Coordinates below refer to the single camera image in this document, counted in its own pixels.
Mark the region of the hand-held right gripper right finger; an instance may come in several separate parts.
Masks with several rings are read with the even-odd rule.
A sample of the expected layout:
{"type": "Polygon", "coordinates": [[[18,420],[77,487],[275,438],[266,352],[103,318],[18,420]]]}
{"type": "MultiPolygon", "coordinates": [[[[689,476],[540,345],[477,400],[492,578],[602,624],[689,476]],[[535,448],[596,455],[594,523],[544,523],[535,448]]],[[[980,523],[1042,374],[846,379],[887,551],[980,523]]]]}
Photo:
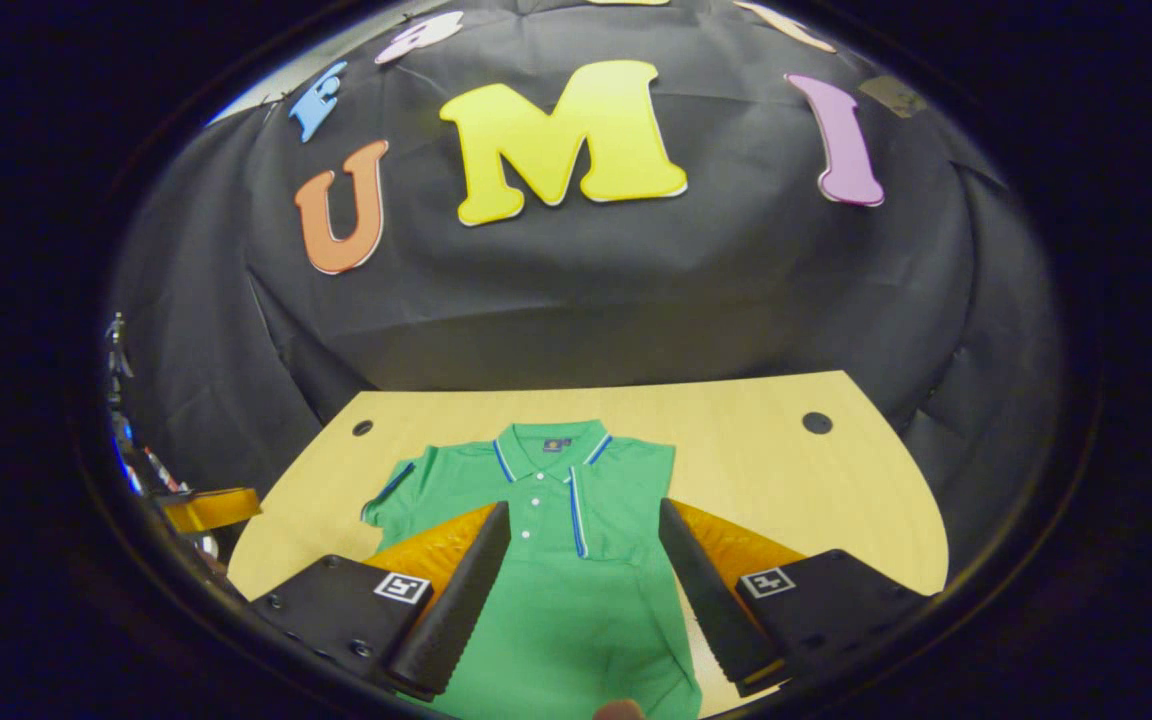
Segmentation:
{"type": "Polygon", "coordinates": [[[916,647],[940,594],[935,502],[874,498],[753,525],[666,498],[659,541],[741,697],[849,694],[916,647]]]}

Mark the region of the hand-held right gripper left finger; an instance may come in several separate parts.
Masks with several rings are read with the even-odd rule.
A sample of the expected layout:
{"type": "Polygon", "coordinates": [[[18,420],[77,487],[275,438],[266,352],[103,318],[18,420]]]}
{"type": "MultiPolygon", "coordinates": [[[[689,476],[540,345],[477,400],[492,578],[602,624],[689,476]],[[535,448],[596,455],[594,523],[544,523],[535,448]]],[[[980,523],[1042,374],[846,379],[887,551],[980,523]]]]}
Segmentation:
{"type": "Polygon", "coordinates": [[[324,555],[251,609],[353,679],[431,700],[449,685],[509,541],[508,503],[488,503],[362,562],[324,555]]]}

